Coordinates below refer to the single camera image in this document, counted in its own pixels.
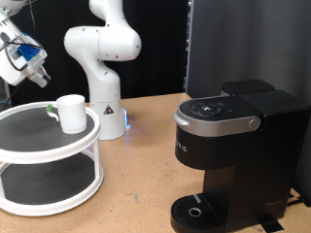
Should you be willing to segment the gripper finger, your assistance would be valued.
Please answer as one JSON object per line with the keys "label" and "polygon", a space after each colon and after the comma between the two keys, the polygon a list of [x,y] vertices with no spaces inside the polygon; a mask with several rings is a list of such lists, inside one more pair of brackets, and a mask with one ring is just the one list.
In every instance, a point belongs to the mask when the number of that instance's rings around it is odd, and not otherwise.
{"label": "gripper finger", "polygon": [[51,80],[51,77],[47,74],[43,67],[40,67],[31,76],[31,81],[36,83],[40,87],[45,87]]}

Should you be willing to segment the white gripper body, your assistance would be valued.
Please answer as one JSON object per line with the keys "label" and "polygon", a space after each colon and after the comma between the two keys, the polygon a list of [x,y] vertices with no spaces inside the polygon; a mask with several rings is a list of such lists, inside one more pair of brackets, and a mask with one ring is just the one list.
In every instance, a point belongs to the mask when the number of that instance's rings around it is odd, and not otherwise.
{"label": "white gripper body", "polygon": [[43,67],[48,56],[44,48],[27,34],[10,39],[8,34],[2,33],[1,45],[0,77],[11,85],[24,79],[31,81],[31,76]]}

